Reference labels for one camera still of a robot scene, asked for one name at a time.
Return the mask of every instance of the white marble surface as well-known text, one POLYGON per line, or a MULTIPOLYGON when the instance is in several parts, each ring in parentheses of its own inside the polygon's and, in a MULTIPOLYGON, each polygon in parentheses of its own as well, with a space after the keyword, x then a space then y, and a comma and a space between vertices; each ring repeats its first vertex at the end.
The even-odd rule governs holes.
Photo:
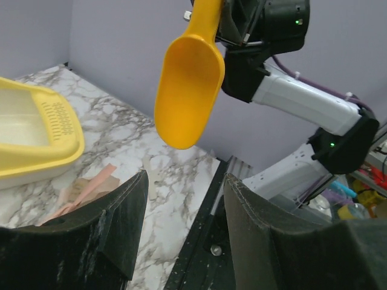
POLYGON ((50 181, 0 191, 0 225, 38 223, 55 208, 59 190, 77 177, 94 176, 108 163, 126 181, 143 168, 158 170, 156 198, 148 201, 133 281, 129 289, 163 289, 219 162, 203 150, 171 149, 151 119, 58 66, 20 79, 64 95, 78 114, 86 149, 72 168, 50 181))

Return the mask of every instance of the red object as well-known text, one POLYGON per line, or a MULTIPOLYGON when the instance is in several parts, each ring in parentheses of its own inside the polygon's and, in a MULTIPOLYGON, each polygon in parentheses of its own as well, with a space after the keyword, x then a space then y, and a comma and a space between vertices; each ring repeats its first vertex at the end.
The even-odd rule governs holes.
POLYGON ((383 174, 379 169, 376 169, 373 166, 371 166, 371 172, 372 172, 372 179, 374 180, 375 184, 387 190, 386 175, 383 174))
MULTIPOLYGON (((373 179, 373 177, 370 176, 369 171, 364 170, 364 169, 359 169, 359 172, 362 173, 362 174, 364 174, 365 176, 368 176, 368 177, 370 177, 370 178, 373 179)), ((370 189, 370 187, 369 187, 368 185, 366 185, 365 183, 363 183, 363 182, 362 182, 362 185, 363 185, 363 187, 364 187, 365 189, 370 189)))

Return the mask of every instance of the metal screw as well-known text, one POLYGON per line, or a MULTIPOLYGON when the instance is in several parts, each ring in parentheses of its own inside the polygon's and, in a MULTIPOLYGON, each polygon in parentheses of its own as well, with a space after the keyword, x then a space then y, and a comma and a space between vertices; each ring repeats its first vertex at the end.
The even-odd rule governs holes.
POLYGON ((191 14, 191 11, 185 11, 183 16, 184 20, 189 22, 191 20, 191 14))
POLYGON ((211 254, 213 254, 215 257, 219 257, 220 255, 222 255, 222 248, 218 245, 212 245, 211 254))

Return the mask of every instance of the robotic arm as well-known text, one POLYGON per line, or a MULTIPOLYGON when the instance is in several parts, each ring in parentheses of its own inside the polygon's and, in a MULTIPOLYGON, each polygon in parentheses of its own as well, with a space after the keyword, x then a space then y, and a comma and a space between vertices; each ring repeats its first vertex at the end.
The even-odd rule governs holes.
MULTIPOLYGON (((190 13, 184 14, 189 21, 190 13)), ((265 61, 304 46, 309 0, 225 0, 216 40, 226 47, 222 90, 319 126, 297 151, 244 183, 270 199, 303 182, 357 170, 379 128, 367 108, 333 96, 265 61)))

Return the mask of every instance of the yellow scoop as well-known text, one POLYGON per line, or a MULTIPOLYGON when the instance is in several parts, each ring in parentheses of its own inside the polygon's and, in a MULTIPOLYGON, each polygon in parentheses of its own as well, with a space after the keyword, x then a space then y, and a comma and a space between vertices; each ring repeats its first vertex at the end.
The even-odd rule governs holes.
POLYGON ((155 124, 171 147, 187 149, 200 138, 224 78, 215 45, 223 0, 195 0, 186 31, 169 46, 155 104, 155 124))

